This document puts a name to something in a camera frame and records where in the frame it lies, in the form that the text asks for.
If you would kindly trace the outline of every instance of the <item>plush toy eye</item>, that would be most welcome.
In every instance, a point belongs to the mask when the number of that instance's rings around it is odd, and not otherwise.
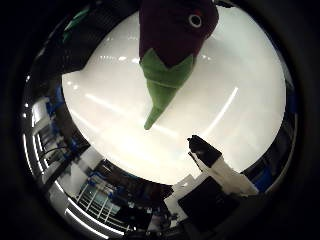
[[[189,23],[194,28],[199,28],[202,26],[202,18],[199,15],[191,14],[189,15]]]

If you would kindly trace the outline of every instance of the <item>plush toy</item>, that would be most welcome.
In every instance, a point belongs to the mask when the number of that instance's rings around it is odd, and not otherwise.
[[[146,130],[192,73],[196,57],[218,19],[212,0],[142,0],[140,66],[153,102]]]

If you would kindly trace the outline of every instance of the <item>fluorescent light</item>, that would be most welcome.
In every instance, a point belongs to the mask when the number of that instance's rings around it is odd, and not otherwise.
[[[27,163],[28,163],[30,172],[32,173],[32,175],[34,175],[34,173],[32,171],[32,168],[31,168],[30,160],[29,160],[28,149],[27,149],[27,141],[26,141],[26,135],[25,134],[22,135],[22,140],[23,140],[24,153],[26,155],[26,159],[27,159]]]
[[[42,144],[41,144],[41,140],[40,140],[39,134],[37,135],[37,139],[38,139],[38,144],[39,144],[40,150],[41,150],[41,152],[42,152],[42,151],[43,151],[43,148],[42,148]]]
[[[221,118],[223,117],[223,115],[226,113],[226,111],[228,110],[230,104],[232,103],[233,99],[235,98],[237,92],[238,92],[239,88],[235,87],[233,92],[231,93],[231,95],[229,96],[227,102],[225,103],[225,105],[223,106],[223,108],[221,109],[221,111],[219,112],[218,116],[213,120],[213,122],[210,124],[210,126],[201,134],[202,136],[206,136],[208,135],[211,130],[217,125],[217,123],[221,120]]]
[[[118,114],[123,115],[123,116],[127,115],[126,112],[123,109],[115,106],[114,104],[111,104],[111,103],[108,103],[108,102],[106,102],[104,100],[101,100],[101,99],[95,97],[94,95],[85,94],[85,97],[89,98],[91,101],[93,101],[93,102],[95,102],[95,103],[97,103],[97,104],[99,104],[99,105],[101,105],[101,106],[103,106],[103,107],[115,112],[115,113],[118,113]]]
[[[61,185],[58,183],[58,181],[56,180],[54,183],[57,185],[57,187],[59,188],[59,190],[64,193],[63,188],[62,188]]]
[[[42,166],[41,166],[41,163],[40,163],[40,162],[38,162],[38,166],[39,166],[39,169],[40,169],[41,173],[43,174],[43,168],[42,168]]]
[[[76,117],[80,122],[82,122],[84,125],[86,125],[88,128],[90,128],[92,131],[94,131],[95,133],[99,132],[98,128],[96,128],[91,123],[89,123],[86,119],[81,117],[76,111],[74,111],[73,109],[69,109],[69,111],[72,113],[72,115],[74,117]]]
[[[32,113],[32,118],[31,118],[31,127],[34,127],[34,116],[33,116],[33,113]]]
[[[127,59],[127,57],[124,57],[124,56],[119,57],[119,61],[124,61],[126,59]]]
[[[83,215],[85,215],[87,218],[89,218],[91,221],[95,222],[96,224],[98,224],[99,226],[108,229],[112,232],[115,232],[117,234],[120,235],[124,235],[124,232],[121,232],[119,230],[113,229],[105,224],[102,224],[101,222],[99,222],[98,220],[94,219],[93,217],[91,217],[88,213],[86,213],[85,211],[83,211],[75,202],[73,202],[70,198],[68,198],[68,201],[79,211],[81,212]]]
[[[140,61],[140,59],[139,59],[139,58],[133,58],[133,59],[131,60],[131,62],[136,63],[136,64],[138,64],[138,63],[139,63],[139,61]]]
[[[46,165],[46,167],[48,168],[48,167],[49,167],[49,164],[48,164],[48,162],[47,162],[47,159],[45,158],[43,161],[44,161],[44,164]]]
[[[37,161],[39,161],[39,155],[38,155],[38,151],[37,151],[36,139],[35,139],[34,136],[32,136],[32,143],[33,143],[34,154],[36,155]]]
[[[108,236],[102,234],[101,232],[98,232],[97,230],[93,229],[92,227],[88,226],[86,223],[81,221],[76,215],[74,215],[69,209],[66,210],[66,213],[68,213],[74,220],[76,220],[78,223],[80,223],[83,227],[88,229],[90,232],[93,232],[94,234],[104,238],[104,239],[109,239]]]

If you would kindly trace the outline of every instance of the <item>white table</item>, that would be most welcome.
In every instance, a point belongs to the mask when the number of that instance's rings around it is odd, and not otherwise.
[[[136,176],[175,184],[200,173],[187,155],[192,134],[238,172],[265,153],[285,108],[281,64],[247,14],[236,8],[219,13],[192,76],[149,131],[143,125],[152,103],[138,64],[137,14],[106,36],[82,71],[63,76],[72,118],[100,154]]]

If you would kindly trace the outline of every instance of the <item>eggplant plush toy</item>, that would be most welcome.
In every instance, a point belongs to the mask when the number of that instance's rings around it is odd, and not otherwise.
[[[153,107],[150,129],[192,73],[204,41],[219,19],[212,0],[142,0],[140,66]]]

